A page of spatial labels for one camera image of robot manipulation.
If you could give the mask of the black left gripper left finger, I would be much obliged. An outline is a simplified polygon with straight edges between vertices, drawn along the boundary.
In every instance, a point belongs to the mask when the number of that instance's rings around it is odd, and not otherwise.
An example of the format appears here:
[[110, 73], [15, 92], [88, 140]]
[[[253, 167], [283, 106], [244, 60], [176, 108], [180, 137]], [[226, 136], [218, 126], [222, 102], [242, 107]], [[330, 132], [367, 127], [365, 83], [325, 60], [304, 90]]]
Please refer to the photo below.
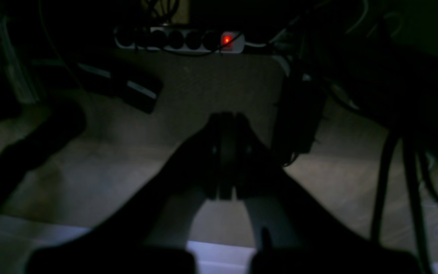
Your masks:
[[149, 182], [90, 232], [90, 243], [112, 249], [185, 248], [197, 211], [217, 191], [226, 121], [226, 113], [212, 114]]

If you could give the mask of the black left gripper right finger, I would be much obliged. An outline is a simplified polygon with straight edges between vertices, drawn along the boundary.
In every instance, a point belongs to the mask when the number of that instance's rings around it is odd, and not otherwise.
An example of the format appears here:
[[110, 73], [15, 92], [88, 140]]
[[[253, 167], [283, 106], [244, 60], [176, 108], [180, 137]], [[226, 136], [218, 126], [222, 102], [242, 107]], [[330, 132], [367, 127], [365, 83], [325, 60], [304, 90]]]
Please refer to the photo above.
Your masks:
[[356, 243], [356, 234], [275, 162], [245, 115], [227, 118], [227, 149], [236, 150], [232, 185], [245, 204], [259, 250], [321, 252]]

